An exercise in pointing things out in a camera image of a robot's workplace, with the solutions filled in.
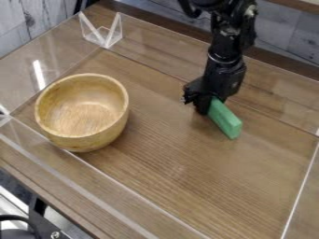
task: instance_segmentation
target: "wooden bowl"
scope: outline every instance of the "wooden bowl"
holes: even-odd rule
[[[88,152],[120,135],[128,116],[121,83],[99,74],[80,74],[52,83],[40,94],[34,118],[46,138],[69,151]]]

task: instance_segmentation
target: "green sponge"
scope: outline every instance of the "green sponge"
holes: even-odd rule
[[[243,122],[229,108],[213,97],[207,113],[209,119],[216,123],[221,132],[236,139],[240,135]]]

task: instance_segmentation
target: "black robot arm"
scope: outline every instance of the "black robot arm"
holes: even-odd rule
[[[193,102],[197,112],[207,114],[212,97],[221,102],[236,94],[245,75],[243,51],[256,37],[253,22],[255,0],[179,0],[187,16],[211,13],[213,42],[201,77],[184,86],[184,104]]]

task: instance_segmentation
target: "acrylic bracket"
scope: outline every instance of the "acrylic bracket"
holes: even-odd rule
[[[79,13],[79,18],[87,41],[97,44],[101,48],[109,49],[121,40],[121,15],[119,12],[109,29],[103,26],[96,29],[83,12]]]

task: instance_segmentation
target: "bowl rim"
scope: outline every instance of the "bowl rim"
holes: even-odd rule
[[[108,125],[105,125],[96,133],[93,134],[81,134],[81,135],[69,135],[69,134],[61,134],[60,132],[52,130],[50,128],[48,128],[42,121],[41,121],[41,118],[40,118],[40,114],[38,114],[38,104],[44,98],[44,96],[46,95],[46,93],[49,92],[49,90],[52,88],[54,88],[58,84],[61,84],[64,81],[68,81],[71,79],[73,79],[75,77],[101,77],[101,78],[105,78],[107,80],[112,81],[121,89],[121,93],[123,93],[123,98],[124,98],[124,104],[123,104],[123,109],[121,109],[121,114],[117,116],[117,118],[113,120],[113,122]],[[108,75],[103,75],[103,74],[96,74],[96,73],[81,73],[81,74],[75,74],[75,75],[71,75],[68,77],[64,77],[56,81],[53,81],[46,87],[45,89],[41,91],[37,99],[36,99],[36,103],[34,103],[34,119],[36,119],[36,122],[37,122],[37,125],[41,127],[41,129],[48,132],[49,134],[54,135],[54,136],[58,136],[61,138],[84,138],[84,137],[89,137],[89,136],[93,136],[96,134],[99,134],[100,132],[105,131],[107,129],[109,129],[121,119],[121,117],[124,116],[125,114],[125,111],[128,109],[128,93],[127,93],[127,90],[125,90],[125,87],[123,86],[123,84],[115,79],[112,78],[111,76]]]

